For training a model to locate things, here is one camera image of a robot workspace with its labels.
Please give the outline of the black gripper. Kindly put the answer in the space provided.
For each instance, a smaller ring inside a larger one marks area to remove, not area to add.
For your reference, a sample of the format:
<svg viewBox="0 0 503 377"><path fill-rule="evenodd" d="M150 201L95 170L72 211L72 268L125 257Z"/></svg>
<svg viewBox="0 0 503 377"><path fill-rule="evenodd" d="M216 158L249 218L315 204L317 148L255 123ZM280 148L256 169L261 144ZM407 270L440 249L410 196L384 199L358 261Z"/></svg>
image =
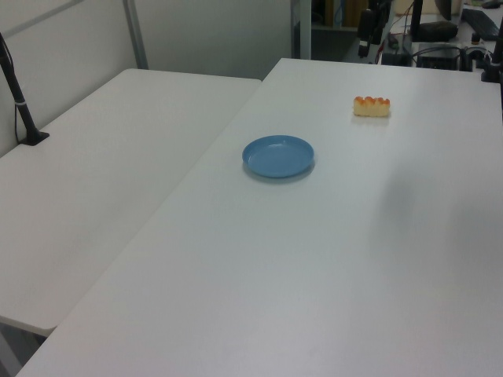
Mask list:
<svg viewBox="0 0 503 377"><path fill-rule="evenodd" d="M370 36L373 34L373 45L382 43L382 34L384 26L378 24L374 27L374 11L372 9L362 10L359 24L358 24L358 37L361 39L358 44L358 56L360 58L369 55Z"/></svg>

